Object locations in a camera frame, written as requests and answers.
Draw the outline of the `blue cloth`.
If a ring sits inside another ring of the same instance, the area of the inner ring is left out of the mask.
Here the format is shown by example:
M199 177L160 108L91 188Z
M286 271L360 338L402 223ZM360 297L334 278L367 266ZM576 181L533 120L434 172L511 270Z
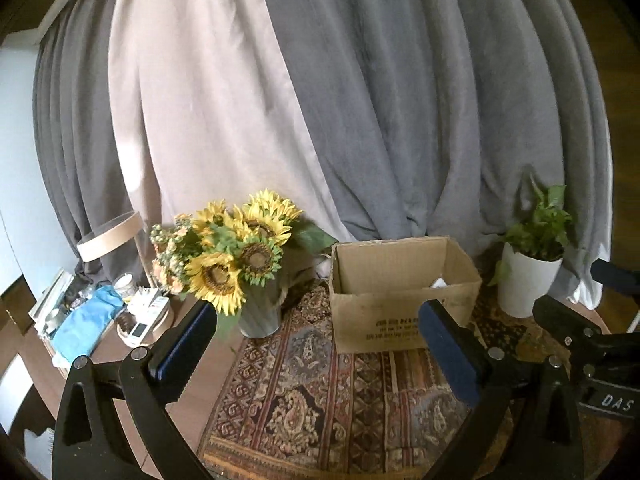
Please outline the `blue cloth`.
M122 297L112 285L97 288L56 330L51 341L54 351L70 364L78 356L91 356L107 326L123 308Z

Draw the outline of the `grey ribbed vase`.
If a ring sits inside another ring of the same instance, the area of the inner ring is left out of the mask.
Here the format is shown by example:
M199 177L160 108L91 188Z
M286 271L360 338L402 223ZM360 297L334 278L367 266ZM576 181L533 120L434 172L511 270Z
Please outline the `grey ribbed vase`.
M280 328L280 293L276 280L268 281L264 286L247 286L238 321L239 330L245 337L264 339Z

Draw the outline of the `yellow sunflower bouquet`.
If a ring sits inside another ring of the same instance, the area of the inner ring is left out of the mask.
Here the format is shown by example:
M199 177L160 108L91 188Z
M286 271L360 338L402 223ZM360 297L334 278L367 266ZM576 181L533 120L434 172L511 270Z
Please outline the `yellow sunflower bouquet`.
M244 310L252 287L265 290L276 281L288 248L320 256L336 243L292 200L268 188L243 205L214 200L178 214L170 226L152 226L150 241L153 276L164 292L191 294L227 316Z

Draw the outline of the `green potted plant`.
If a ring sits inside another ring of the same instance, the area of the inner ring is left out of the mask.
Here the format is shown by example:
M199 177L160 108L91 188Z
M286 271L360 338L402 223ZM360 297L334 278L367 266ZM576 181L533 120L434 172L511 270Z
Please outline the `green potted plant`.
M559 261L570 244L567 231L573 225L572 215L564 209L566 186L554 184L545 188L533 174L528 182L535 194L534 206L499 240L503 246L510 245L514 254L545 262Z

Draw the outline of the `white round plush toy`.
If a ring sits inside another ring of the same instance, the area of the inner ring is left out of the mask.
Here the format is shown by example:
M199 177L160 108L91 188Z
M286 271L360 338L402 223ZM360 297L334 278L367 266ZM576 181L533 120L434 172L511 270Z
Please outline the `white round plush toy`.
M438 278L433 284L431 284L431 288L444 288L447 286L448 284L443 278Z

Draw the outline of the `white plant pot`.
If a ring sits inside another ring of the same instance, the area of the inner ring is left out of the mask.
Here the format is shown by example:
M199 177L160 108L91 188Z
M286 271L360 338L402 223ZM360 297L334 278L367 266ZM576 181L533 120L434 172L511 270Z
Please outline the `white plant pot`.
M512 318L530 318L535 301L549 291L561 264L562 259L535 259L504 244L497 271L500 309Z

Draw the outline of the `patterned brown rug cloth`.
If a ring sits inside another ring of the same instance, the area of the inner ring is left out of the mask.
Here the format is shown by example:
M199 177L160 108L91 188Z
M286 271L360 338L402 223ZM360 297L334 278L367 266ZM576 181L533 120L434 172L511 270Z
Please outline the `patterned brown rug cloth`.
M198 456L227 479L419 479L468 416L426 349L338 353L329 287L295 286L244 339Z

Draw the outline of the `brown cardboard box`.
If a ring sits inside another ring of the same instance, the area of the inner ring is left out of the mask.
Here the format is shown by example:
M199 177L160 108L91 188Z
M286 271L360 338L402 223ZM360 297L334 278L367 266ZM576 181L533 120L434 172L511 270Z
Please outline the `brown cardboard box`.
M468 324L482 279L450 237L370 240L332 247L329 280L337 352L419 349L419 309L438 300L460 326ZM431 288L438 278L448 286Z

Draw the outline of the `white electronic device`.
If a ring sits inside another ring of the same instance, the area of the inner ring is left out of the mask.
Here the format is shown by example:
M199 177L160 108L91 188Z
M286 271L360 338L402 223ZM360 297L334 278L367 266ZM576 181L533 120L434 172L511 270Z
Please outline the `white electronic device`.
M155 344L174 322L170 300L159 288L142 288L131 298L125 313L131 314L134 326L130 330L116 328L127 347L147 347Z

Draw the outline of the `white sheer curtain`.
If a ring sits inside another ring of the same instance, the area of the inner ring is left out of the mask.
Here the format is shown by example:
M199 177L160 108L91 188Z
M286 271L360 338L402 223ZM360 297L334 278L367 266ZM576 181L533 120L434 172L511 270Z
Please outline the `white sheer curtain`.
M349 240L266 0L116 0L108 92L126 189L146 224L269 188Z

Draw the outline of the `grey curtain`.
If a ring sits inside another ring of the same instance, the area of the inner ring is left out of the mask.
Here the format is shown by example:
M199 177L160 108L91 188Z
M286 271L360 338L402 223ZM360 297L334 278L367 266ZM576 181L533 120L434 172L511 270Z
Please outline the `grey curtain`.
M116 0L67 0L40 44L38 162L71 245L135 210L117 154L108 45ZM574 218L552 292L588 308L611 252L604 99L570 0L266 0L349 240L455 238L483 258L564 184Z

